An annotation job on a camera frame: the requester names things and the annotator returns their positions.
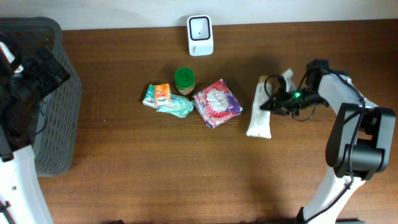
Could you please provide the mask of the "orange tissue pack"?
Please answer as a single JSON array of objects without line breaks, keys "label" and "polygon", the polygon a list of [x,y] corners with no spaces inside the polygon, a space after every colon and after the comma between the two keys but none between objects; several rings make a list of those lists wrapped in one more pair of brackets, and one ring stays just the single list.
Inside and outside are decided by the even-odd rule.
[{"label": "orange tissue pack", "polygon": [[155,105],[157,107],[171,103],[171,91],[168,83],[154,86]]}]

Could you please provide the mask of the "white bamboo print tube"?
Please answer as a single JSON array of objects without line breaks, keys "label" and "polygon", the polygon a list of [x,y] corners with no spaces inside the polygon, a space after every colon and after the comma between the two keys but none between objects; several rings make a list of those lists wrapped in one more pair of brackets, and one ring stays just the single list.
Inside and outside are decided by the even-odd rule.
[{"label": "white bamboo print tube", "polygon": [[271,112],[260,109],[260,106],[269,99],[265,90],[271,91],[270,84],[267,84],[267,88],[264,88],[265,80],[267,78],[268,76],[266,75],[260,76],[257,82],[254,101],[252,103],[251,120],[248,130],[246,131],[246,135],[249,137],[264,139],[270,139],[272,137],[270,128]]}]

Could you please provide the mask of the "green lid jar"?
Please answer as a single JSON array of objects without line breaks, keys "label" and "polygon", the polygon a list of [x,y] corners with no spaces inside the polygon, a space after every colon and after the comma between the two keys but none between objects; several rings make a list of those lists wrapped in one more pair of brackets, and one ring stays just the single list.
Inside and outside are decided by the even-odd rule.
[{"label": "green lid jar", "polygon": [[177,69],[174,75],[175,86],[181,95],[189,95],[195,88],[194,72],[187,67]]}]

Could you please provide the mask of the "teal tissue pack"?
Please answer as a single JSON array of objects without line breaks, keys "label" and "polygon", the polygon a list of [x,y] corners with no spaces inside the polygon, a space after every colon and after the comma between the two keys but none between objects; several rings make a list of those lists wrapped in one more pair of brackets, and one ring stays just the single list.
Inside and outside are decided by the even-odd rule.
[{"label": "teal tissue pack", "polygon": [[157,106],[155,105],[155,87],[154,85],[149,85],[146,95],[144,96],[144,99],[142,101],[142,104],[148,107],[151,107],[153,109],[157,109]]}]

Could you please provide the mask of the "teal wipes packet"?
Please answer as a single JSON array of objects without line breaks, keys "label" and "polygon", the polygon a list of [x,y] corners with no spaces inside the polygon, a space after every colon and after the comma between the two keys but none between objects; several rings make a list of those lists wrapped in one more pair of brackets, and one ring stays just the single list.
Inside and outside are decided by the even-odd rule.
[{"label": "teal wipes packet", "polygon": [[169,105],[159,106],[156,112],[169,113],[178,118],[185,118],[193,111],[194,102],[184,96],[171,94],[171,102]]}]

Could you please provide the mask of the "red purple snack packet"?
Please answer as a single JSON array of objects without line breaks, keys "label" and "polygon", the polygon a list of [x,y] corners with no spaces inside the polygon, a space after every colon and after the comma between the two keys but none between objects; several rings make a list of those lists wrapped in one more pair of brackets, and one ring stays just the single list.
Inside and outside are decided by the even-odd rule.
[{"label": "red purple snack packet", "polygon": [[239,115],[243,107],[223,79],[211,84],[193,96],[194,105],[205,124],[214,129]]}]

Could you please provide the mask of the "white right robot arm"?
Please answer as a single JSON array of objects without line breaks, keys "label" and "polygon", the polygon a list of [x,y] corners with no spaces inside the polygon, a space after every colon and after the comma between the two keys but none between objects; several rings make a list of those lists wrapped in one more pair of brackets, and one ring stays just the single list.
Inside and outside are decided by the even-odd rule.
[{"label": "white right robot arm", "polygon": [[396,114],[369,101],[344,71],[327,60],[308,63],[296,90],[277,77],[279,88],[259,109],[296,118],[309,106],[329,106],[336,119],[326,144],[328,169],[315,196],[301,207],[295,223],[336,223],[350,197],[389,162]]}]

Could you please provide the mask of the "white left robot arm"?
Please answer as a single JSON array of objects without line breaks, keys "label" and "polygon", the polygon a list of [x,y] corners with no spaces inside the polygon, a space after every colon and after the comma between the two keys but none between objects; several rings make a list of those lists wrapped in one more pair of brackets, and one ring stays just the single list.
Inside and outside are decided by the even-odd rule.
[{"label": "white left robot arm", "polygon": [[34,134],[39,103],[71,77],[47,47],[23,57],[19,45],[1,36],[1,223],[52,223],[39,185]]}]

